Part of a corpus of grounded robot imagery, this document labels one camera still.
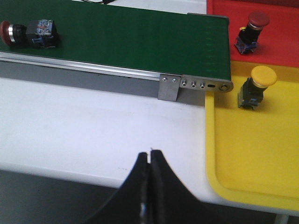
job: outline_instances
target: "electrical component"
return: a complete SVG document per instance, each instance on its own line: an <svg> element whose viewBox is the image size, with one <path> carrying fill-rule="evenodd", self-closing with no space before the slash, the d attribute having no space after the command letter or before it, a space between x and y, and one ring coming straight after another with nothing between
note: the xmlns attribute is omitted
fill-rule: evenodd
<svg viewBox="0 0 299 224"><path fill-rule="evenodd" d="M264 65L256 66L238 93L238 107L254 110L263 100L263 92L276 80L277 75L273 69Z"/></svg>
<svg viewBox="0 0 299 224"><path fill-rule="evenodd" d="M257 40L262 29L270 22L269 17L262 12L252 12L248 16L248 24L241 27L239 35L236 38L235 46L240 54L254 52L257 48Z"/></svg>
<svg viewBox="0 0 299 224"><path fill-rule="evenodd" d="M0 36L8 46L29 43L33 48L53 48L58 41L54 21L45 19L30 21L28 27L3 21Z"/></svg>

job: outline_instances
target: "dark floor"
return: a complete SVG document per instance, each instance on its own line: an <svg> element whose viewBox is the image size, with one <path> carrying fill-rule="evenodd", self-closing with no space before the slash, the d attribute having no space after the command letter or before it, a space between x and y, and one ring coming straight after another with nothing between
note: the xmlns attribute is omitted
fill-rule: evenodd
<svg viewBox="0 0 299 224"><path fill-rule="evenodd" d="M0 171L0 224L77 224L115 189ZM274 224L275 214L205 204L231 224ZM288 224L299 224L290 217Z"/></svg>

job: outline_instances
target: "red tray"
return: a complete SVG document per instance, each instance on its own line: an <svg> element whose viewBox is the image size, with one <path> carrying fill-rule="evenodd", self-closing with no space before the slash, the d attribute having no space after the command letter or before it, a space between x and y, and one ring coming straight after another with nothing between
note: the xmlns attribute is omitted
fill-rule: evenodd
<svg viewBox="0 0 299 224"><path fill-rule="evenodd" d="M234 46L239 28L248 23L248 15L261 11L270 24L261 32L252 54L241 55ZM207 13L229 18L231 60L299 67L299 8L237 0L207 0Z"/></svg>

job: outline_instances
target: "metal bracket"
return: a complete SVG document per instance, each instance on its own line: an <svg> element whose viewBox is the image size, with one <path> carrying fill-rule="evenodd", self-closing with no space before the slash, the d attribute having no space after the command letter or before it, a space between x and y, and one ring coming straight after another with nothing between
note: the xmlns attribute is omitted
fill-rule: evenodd
<svg viewBox="0 0 299 224"><path fill-rule="evenodd" d="M160 74L158 99L176 101L181 76Z"/></svg>

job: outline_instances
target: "metal end plate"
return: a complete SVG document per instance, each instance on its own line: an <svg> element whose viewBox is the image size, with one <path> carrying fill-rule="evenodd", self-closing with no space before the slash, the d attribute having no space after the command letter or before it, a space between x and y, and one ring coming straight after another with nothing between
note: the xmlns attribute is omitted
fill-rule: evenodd
<svg viewBox="0 0 299 224"><path fill-rule="evenodd" d="M181 88L213 92L229 92L234 85L229 80L183 75L180 82Z"/></svg>
<svg viewBox="0 0 299 224"><path fill-rule="evenodd" d="M176 101L179 85L181 83L181 76L161 74L159 82L158 99Z"/></svg>

